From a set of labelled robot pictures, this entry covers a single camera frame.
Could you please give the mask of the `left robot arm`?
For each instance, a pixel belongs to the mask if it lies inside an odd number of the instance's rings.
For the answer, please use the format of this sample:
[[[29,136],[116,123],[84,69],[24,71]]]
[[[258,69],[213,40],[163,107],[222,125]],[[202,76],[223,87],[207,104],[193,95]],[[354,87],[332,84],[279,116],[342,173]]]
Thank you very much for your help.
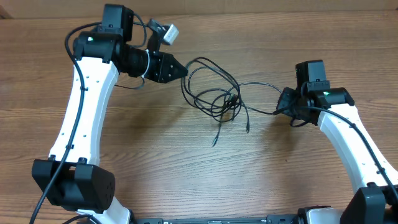
[[[73,85],[59,135],[32,176],[41,200],[77,212],[93,223],[134,223],[115,196],[114,174],[100,167],[100,138],[109,98],[121,73],[168,83],[187,75],[172,54],[160,51],[178,36],[173,24],[143,20],[131,9],[106,4],[99,22],[70,31],[65,49]]]

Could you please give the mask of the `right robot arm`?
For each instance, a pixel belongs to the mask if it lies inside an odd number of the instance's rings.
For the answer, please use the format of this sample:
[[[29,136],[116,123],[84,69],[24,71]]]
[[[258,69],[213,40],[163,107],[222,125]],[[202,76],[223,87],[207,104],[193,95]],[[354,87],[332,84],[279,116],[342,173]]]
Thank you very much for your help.
[[[293,223],[397,223],[397,170],[366,131],[347,89],[332,88],[322,60],[295,66],[296,88],[283,89],[274,114],[290,126],[314,124],[331,142],[348,173],[353,198],[343,210],[300,208]]]

